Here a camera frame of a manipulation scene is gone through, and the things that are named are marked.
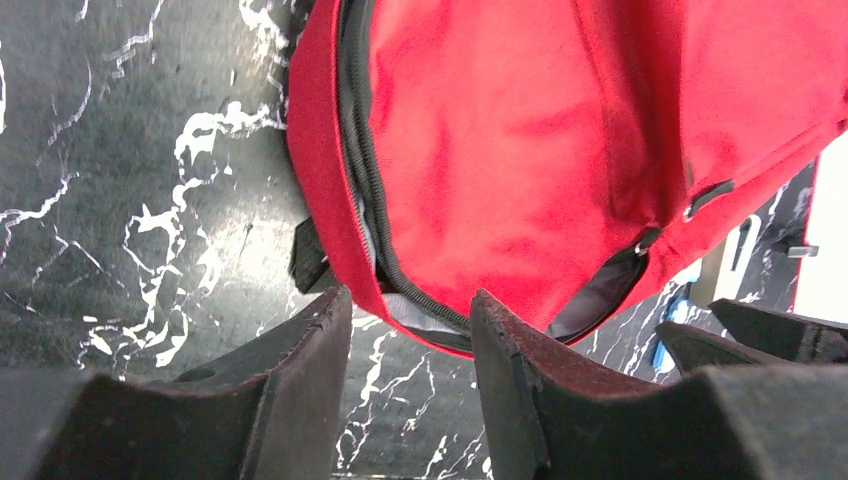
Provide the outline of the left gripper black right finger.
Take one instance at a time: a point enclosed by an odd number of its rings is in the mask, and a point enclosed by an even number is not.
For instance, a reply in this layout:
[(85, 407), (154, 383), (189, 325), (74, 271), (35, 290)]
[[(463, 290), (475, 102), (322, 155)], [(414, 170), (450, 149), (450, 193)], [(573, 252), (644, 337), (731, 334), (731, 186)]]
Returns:
[(847, 364), (705, 366), (663, 386), (530, 328), (484, 291), (471, 324), (497, 479), (847, 475)]

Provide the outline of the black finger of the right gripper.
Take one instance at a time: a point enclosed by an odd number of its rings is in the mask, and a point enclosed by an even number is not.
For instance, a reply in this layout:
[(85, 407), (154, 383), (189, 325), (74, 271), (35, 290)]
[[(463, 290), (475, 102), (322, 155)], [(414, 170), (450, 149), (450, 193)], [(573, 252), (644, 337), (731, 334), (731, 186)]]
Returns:
[(802, 364), (847, 364), (847, 327), (720, 299), (709, 309), (737, 342)]
[(787, 360), (691, 325), (678, 328), (675, 341), (668, 346), (676, 367), (684, 374), (705, 366), (789, 364)]

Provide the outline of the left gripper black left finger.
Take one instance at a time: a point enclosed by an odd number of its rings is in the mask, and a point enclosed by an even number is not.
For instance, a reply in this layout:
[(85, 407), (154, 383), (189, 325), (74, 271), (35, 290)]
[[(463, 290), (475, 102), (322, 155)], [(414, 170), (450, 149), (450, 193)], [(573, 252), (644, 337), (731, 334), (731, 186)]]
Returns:
[(5, 479), (327, 479), (349, 358), (348, 289), (169, 382), (3, 369)]

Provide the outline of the small blue stapler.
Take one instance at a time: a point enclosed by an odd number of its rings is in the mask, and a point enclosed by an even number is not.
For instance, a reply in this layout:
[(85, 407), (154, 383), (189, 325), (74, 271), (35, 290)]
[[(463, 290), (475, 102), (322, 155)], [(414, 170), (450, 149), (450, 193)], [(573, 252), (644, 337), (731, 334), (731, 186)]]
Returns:
[(652, 366), (656, 373), (669, 373), (675, 369), (676, 364), (670, 353), (668, 343), (675, 341), (679, 325), (688, 322), (689, 310), (692, 303), (688, 298), (677, 298), (668, 307), (664, 320), (657, 327), (658, 343), (654, 352)]

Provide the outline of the red backpack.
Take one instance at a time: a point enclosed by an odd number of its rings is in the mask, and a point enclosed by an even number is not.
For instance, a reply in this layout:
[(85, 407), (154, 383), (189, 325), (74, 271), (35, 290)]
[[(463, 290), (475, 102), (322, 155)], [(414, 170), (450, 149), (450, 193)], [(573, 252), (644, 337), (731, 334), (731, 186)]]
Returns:
[(483, 289), (572, 344), (846, 130), (847, 5), (318, 1), (288, 81), (299, 290), (469, 356)]

